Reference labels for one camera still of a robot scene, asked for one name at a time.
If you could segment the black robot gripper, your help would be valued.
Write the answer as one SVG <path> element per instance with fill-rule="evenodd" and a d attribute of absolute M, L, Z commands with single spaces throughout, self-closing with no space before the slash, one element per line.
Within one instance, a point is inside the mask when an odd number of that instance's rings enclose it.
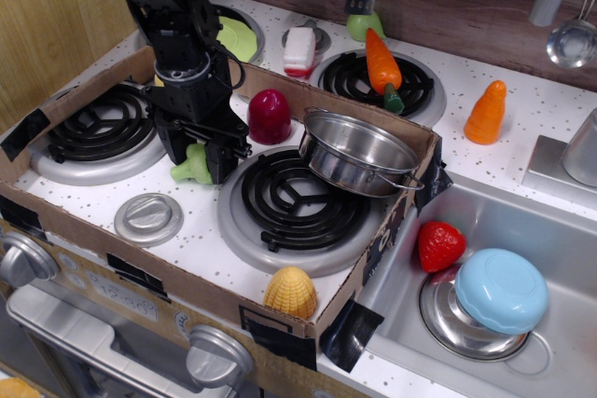
<path fill-rule="evenodd" d="M 174 165 L 187 160 L 187 147 L 205 144 L 213 184 L 223 184 L 251 154 L 248 126 L 231 111 L 232 92 L 245 79 L 243 64 L 228 50 L 157 50 L 155 72 L 163 87 L 146 88 L 158 136 Z"/>

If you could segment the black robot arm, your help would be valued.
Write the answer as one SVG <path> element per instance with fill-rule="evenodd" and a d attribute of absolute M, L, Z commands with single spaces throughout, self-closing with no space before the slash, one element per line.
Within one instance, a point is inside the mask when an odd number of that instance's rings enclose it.
<path fill-rule="evenodd" d="M 248 126 L 229 104 L 243 84 L 231 77 L 235 56 L 217 39 L 220 11 L 209 0 L 126 0 L 155 53 L 162 84 L 144 92 L 149 114 L 171 161 L 179 165 L 187 147 L 202 142 L 207 171 L 223 183 L 247 158 Z"/>

